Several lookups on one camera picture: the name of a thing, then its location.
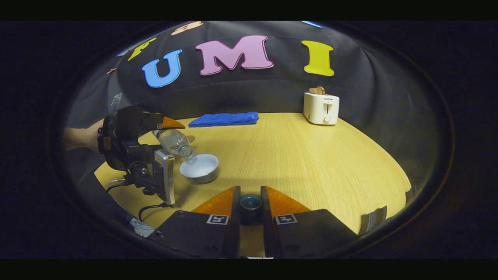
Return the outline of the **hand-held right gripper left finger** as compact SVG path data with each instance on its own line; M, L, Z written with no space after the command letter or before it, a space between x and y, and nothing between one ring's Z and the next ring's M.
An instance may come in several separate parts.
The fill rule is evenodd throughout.
M238 258L240 246L240 186L208 199L193 211L178 210L158 227L150 241L174 257Z

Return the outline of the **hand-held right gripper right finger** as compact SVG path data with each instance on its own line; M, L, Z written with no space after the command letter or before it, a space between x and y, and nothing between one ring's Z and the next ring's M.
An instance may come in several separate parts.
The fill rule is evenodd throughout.
M290 196L261 186L265 254L272 258L329 258L360 239L327 209L311 210Z

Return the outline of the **white toaster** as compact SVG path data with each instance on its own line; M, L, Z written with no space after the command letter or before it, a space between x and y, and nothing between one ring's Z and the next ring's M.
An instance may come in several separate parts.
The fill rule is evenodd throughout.
M327 94L304 93L303 115L310 123L334 126L338 122L340 98Z

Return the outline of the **clear plastic water bottle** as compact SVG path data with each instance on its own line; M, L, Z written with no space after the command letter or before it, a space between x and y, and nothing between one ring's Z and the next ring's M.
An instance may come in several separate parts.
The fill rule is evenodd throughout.
M152 133L170 154L183 158L194 158L196 155L194 147L186 138L187 135L177 129L154 130Z

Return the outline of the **blue folded towel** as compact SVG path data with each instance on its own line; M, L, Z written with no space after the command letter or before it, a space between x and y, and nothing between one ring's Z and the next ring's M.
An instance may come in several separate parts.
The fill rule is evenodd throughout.
M205 114L197 119L194 119L188 124L188 126L191 128L210 126L243 126L256 124L258 120L259 114L257 112Z

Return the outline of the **small white object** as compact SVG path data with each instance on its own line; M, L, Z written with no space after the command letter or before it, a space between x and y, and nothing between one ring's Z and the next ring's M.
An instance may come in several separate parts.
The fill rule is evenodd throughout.
M151 227L147 223L144 223L137 218L132 218L129 221L129 225L131 226L135 234L144 238L148 238L151 234L153 234L156 231L154 227Z

